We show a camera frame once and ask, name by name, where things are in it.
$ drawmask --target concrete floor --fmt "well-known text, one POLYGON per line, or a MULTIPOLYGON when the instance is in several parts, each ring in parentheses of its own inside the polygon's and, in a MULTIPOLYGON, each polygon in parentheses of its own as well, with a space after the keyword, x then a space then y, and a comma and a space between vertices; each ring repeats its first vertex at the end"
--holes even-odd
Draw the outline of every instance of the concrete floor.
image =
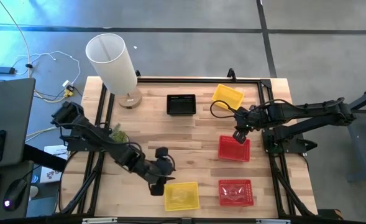
MULTIPOLYGON (((260 29, 255 0, 4 0, 18 23, 38 26, 197 27, 260 29)), ((263 0, 269 29, 366 30, 366 0, 263 0)), ((11 24, 0 8, 0 23, 11 24)), ((61 50, 81 62, 76 86, 95 75, 85 56, 87 42, 99 33, 25 32, 31 53, 61 50)), ((262 34, 118 33, 142 75, 224 77, 233 67, 239 77, 269 78, 262 34)), ((336 99, 346 102, 366 90, 366 35, 270 34, 278 78, 287 78, 295 104, 336 99)), ((10 66, 26 54, 18 32, 0 31, 0 66, 10 66)), ((58 93, 77 74, 76 63, 56 55, 36 63, 37 89, 58 93)), ((25 62, 18 63, 22 70, 25 62)), ((22 78, 0 76, 1 79, 22 78)), ((29 133, 50 127, 50 115, 60 106, 34 99, 29 133)), ((354 148, 347 128, 324 127, 306 133, 318 148, 308 154, 318 208, 338 208, 344 218, 366 222, 366 182, 350 184, 355 171, 354 148)), ((30 142, 43 148, 61 144, 56 131, 30 142)), ((53 210, 57 185, 41 185, 40 198, 30 202, 29 216, 53 210)))

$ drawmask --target red plastic basket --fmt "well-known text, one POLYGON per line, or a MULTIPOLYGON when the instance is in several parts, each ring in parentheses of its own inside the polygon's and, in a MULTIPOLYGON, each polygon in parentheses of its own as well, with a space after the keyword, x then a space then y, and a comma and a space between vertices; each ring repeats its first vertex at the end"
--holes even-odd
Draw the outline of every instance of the red plastic basket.
POLYGON ((239 144, 233 137, 220 136, 219 158, 249 162, 250 140, 246 139, 243 144, 239 144))
POLYGON ((219 180, 220 206, 253 206, 250 180, 219 180))

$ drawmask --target yellow plastic basket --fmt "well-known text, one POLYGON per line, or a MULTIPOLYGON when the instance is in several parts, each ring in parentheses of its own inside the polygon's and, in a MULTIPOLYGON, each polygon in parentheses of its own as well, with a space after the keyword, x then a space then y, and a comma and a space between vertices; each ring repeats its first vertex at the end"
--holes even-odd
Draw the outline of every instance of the yellow plastic basket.
POLYGON ((165 210, 199 209, 198 183, 188 182, 165 185, 165 210))
MULTIPOLYGON (((242 100, 244 99, 244 93, 237 91, 233 88, 229 88, 228 86, 219 84, 217 86, 216 91, 213 94, 212 100, 222 100, 228 103, 231 108, 238 110, 240 104, 242 103, 242 100)), ((217 102, 215 103, 217 106, 220 106, 221 108, 224 108, 228 110, 228 107, 226 104, 217 102)))

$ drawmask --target cylindrical lampshade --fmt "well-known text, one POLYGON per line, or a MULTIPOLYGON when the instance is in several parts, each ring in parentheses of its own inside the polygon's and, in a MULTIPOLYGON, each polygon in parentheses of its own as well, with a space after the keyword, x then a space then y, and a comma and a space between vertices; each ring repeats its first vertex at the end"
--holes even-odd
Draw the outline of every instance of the cylindrical lampshade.
POLYGON ((137 85, 137 77, 122 37, 101 34, 89 41, 86 56, 107 89, 115 95, 128 95, 137 85))

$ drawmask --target black container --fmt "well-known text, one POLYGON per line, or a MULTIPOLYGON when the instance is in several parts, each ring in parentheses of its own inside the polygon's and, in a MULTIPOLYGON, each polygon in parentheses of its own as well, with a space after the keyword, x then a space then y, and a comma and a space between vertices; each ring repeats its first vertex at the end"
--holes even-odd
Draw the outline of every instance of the black container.
POLYGON ((169 115, 196 114, 195 94, 168 95, 166 110, 169 115))

